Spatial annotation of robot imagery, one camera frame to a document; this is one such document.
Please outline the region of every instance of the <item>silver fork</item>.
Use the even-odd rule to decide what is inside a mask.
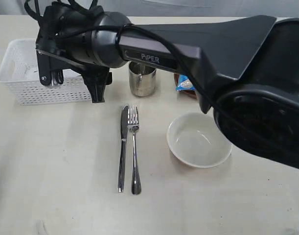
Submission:
[[[138,154],[136,151],[136,133],[139,130],[138,107],[133,105],[129,109],[128,126],[130,132],[133,134],[133,173],[132,173],[132,194],[137,195],[141,193],[140,178],[138,172]]]

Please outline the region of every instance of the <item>table surface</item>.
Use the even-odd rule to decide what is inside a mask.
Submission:
[[[233,18],[133,17],[136,24],[205,23]],[[0,16],[0,63],[10,41],[35,38],[27,16]],[[299,170],[237,147],[222,165],[193,169],[170,153],[166,130],[198,103],[158,71],[151,97],[131,95],[128,71],[113,70],[106,103],[20,106],[0,84],[0,235],[299,234]],[[117,193],[120,110],[139,106],[142,194]]]

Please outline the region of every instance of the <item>white plastic basket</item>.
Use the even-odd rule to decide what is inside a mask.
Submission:
[[[39,81],[35,39],[9,43],[0,66],[0,82],[8,87],[21,105],[67,103],[91,100],[81,75],[64,71],[64,83],[46,88]]]

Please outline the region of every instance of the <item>bowl rim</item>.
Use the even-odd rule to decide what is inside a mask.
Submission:
[[[183,158],[181,158],[180,156],[179,156],[179,154],[175,151],[175,149],[173,148],[173,146],[172,146],[172,144],[171,144],[171,140],[170,140],[170,130],[171,130],[171,128],[172,128],[172,126],[174,125],[174,123],[176,123],[177,121],[179,121],[180,119],[183,119],[183,118],[186,118],[186,117],[189,117],[189,116],[191,116],[191,115],[199,115],[199,116],[201,116],[201,117],[204,117],[204,118],[207,118],[207,119],[211,119],[212,120],[212,117],[211,116],[209,116],[209,115],[206,115],[206,114],[201,114],[201,113],[197,113],[197,112],[190,112],[190,113],[186,113],[186,114],[184,114],[184,115],[181,115],[181,116],[179,116],[179,117],[177,117],[177,118],[175,118],[171,123],[170,123],[170,125],[169,125],[169,127],[168,127],[168,130],[167,130],[167,143],[168,143],[168,146],[169,146],[169,149],[171,150],[171,152],[173,153],[173,155],[177,158],[177,159],[179,159],[182,163],[184,163],[184,164],[186,164],[186,165],[188,165],[188,166],[191,166],[191,167],[196,167],[196,168],[212,168],[212,167],[215,167],[215,166],[218,166],[218,165],[220,165],[220,164],[222,164],[223,162],[225,162],[227,159],[228,159],[228,157],[231,155],[231,152],[232,152],[232,149],[233,149],[233,145],[232,145],[232,143],[228,140],[228,139],[226,139],[226,141],[229,143],[229,145],[230,145],[230,147],[229,147],[229,151],[227,152],[227,154],[226,154],[226,156],[223,158],[223,159],[221,159],[220,161],[218,161],[217,163],[214,163],[214,164],[211,164],[211,165],[196,165],[196,164],[192,164],[192,163],[189,163],[189,162],[187,162],[187,161],[185,161]]]

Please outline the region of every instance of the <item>stainless steel cup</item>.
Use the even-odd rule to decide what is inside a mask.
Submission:
[[[147,96],[155,91],[156,69],[141,63],[129,64],[130,89],[132,94]]]

